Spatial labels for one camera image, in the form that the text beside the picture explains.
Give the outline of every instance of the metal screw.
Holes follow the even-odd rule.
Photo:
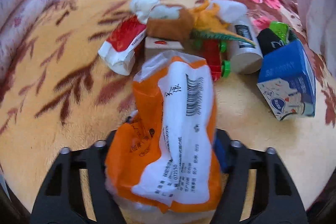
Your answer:
[[[231,141],[231,146],[239,148],[242,146],[242,143],[240,141]]]
[[[94,143],[94,146],[97,147],[97,148],[104,147],[105,145],[106,145],[106,141],[104,141],[104,140],[96,141]]]
[[[70,148],[68,147],[63,147],[60,151],[61,154],[68,154],[70,153]]]
[[[271,154],[271,155],[275,155],[277,152],[275,151],[275,149],[273,147],[268,147],[266,149],[266,153]]]

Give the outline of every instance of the blue and white carton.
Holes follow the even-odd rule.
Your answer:
[[[315,76],[300,40],[264,56],[257,85],[279,121],[315,116]]]

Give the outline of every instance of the white curtain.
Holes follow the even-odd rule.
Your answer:
[[[329,71],[336,78],[336,0],[297,2],[310,49],[324,56]]]

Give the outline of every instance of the bed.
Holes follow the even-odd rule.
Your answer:
[[[17,51],[0,93],[0,163],[9,187],[30,212],[60,148],[87,148],[135,109],[132,75],[113,73],[97,55],[108,34],[130,15],[129,1],[61,0],[41,14]],[[191,8],[203,0],[161,1]],[[295,30],[316,76],[316,116],[279,122],[256,86],[257,74],[231,74],[215,84],[217,127],[247,147],[275,147],[308,209],[336,166],[336,81],[323,58],[308,48],[295,5],[234,1],[248,7],[256,32],[270,20]],[[94,218],[85,183],[83,188],[88,216]],[[252,200],[251,173],[242,218]]]

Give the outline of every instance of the white bottle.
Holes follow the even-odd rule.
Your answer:
[[[249,43],[240,41],[229,41],[227,43],[227,57],[231,63],[231,71],[239,74],[250,74],[258,71],[263,63],[263,54],[249,18],[246,15],[240,17],[228,29],[252,40],[256,45],[254,47]]]

